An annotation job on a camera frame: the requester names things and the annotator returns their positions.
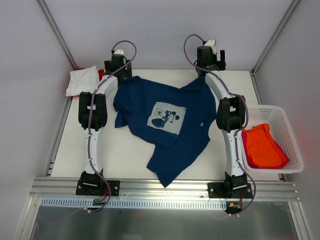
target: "white wall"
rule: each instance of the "white wall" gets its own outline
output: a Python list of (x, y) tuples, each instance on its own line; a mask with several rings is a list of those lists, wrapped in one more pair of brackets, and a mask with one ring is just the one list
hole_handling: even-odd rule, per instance
[(314, 234), (320, 239), (320, 1), (303, 0), (258, 71), (264, 103), (284, 108), (305, 168), (292, 178)]
[[(79, 66), (103, 66), (112, 46), (133, 41), (134, 68), (190, 69), (185, 38), (216, 38), (227, 68), (251, 70), (292, 0), (46, 0)], [(202, 43), (190, 39), (196, 59)], [(127, 56), (133, 48), (124, 44)]]
[(49, 155), (71, 69), (35, 0), (0, 2), (0, 239)]

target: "white plastic basket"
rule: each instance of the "white plastic basket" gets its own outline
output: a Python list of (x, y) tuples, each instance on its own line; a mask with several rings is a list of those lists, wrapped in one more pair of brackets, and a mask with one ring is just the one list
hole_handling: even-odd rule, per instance
[(269, 124), (271, 136), (288, 156), (290, 162), (282, 169), (252, 168), (248, 165), (242, 144), (244, 167), (257, 173), (292, 174), (302, 172), (304, 163), (285, 111), (278, 106), (254, 105), (248, 106), (248, 112), (249, 122), (245, 129), (252, 129), (259, 124)]

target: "mickey mouse graphic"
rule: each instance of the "mickey mouse graphic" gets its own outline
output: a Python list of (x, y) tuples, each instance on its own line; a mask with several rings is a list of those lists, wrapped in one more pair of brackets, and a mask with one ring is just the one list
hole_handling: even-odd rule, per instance
[(161, 108), (156, 109), (155, 115), (161, 117), (151, 121), (156, 128), (164, 128), (167, 122), (173, 123), (175, 120), (180, 119), (175, 111), (162, 110)]

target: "perforated metal strip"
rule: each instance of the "perforated metal strip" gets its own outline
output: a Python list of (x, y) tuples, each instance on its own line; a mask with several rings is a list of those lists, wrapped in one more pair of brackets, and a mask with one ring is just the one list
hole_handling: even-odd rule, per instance
[[(77, 197), (43, 197), (41, 206), (68, 208), (99, 208), (93, 206), (94, 198)], [(111, 198), (106, 208), (117, 209), (194, 209), (224, 211), (226, 201), (219, 200), (153, 200), (153, 199), (119, 199)]]

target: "blue shirt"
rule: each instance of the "blue shirt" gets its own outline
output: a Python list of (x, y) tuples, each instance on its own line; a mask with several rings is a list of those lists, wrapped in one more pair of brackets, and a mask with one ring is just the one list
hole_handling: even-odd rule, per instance
[(128, 78), (118, 87), (113, 106), (116, 128), (128, 125), (132, 134), (155, 144), (147, 168), (164, 187), (205, 149), (216, 118), (215, 98), (201, 77), (182, 88)]

